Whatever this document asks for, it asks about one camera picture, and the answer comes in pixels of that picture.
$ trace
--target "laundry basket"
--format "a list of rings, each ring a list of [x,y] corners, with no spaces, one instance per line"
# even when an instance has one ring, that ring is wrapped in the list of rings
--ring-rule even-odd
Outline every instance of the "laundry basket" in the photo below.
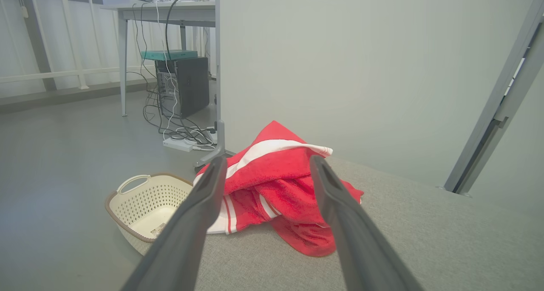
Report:
[[[123,191],[142,178],[144,183]],[[192,189],[190,181],[171,174],[137,175],[108,196],[105,209],[128,242],[145,255]]]

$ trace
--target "basket rim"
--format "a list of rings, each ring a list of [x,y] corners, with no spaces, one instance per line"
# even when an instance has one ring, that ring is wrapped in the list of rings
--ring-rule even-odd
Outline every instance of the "basket rim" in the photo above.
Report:
[[[155,176],[170,176],[170,177],[173,177],[173,178],[176,178],[176,179],[179,179],[180,181],[183,181],[184,183],[187,183],[191,186],[193,186],[193,183],[190,182],[190,181],[187,181],[186,179],[184,178],[181,178],[181,177],[178,177],[176,175],[173,175],[171,173],[157,173],[157,174],[153,174],[153,175],[150,175],[151,177],[155,177]],[[131,235],[133,235],[134,237],[138,238],[138,240],[141,240],[145,243],[153,243],[155,242],[156,238],[155,239],[151,239],[150,237],[144,237],[142,235],[140,235],[139,233],[136,233],[133,229],[131,229],[130,227],[128,227],[128,225],[126,225],[123,221],[121,221],[114,213],[113,211],[111,210],[110,206],[109,206],[109,203],[111,202],[111,200],[117,195],[117,191],[115,192],[112,192],[106,199],[105,199],[105,210],[108,212],[109,216],[111,217],[111,219],[113,219],[115,221],[115,223],[117,223],[117,225],[119,225],[122,229],[124,229],[125,231],[127,231],[128,233],[130,233]]]

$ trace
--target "floor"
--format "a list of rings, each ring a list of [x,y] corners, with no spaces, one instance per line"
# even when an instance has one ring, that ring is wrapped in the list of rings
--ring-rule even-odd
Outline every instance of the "floor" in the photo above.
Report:
[[[206,152],[165,148],[146,92],[0,115],[0,290],[118,290],[140,261],[104,208],[126,179],[193,180]],[[214,105],[191,119],[212,126]]]

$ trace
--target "towel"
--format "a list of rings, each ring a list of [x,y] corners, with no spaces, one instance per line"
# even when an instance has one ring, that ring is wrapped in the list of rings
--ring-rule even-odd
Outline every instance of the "towel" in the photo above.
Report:
[[[227,158],[225,194],[220,214],[208,233],[231,234],[270,222],[285,242],[302,254],[326,256],[336,250],[313,188],[309,158],[328,157],[332,149],[307,144],[273,121],[240,153]],[[204,167],[196,176],[198,183]],[[355,200],[362,191],[342,181]]]

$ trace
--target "teal box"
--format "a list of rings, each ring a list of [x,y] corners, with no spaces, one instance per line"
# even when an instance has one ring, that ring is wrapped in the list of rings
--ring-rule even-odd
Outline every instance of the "teal box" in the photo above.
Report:
[[[155,61],[192,59],[193,57],[198,57],[197,51],[191,50],[170,50],[171,58],[168,58],[167,51],[166,59],[164,58],[164,51],[141,51],[140,54],[142,55],[142,59]]]

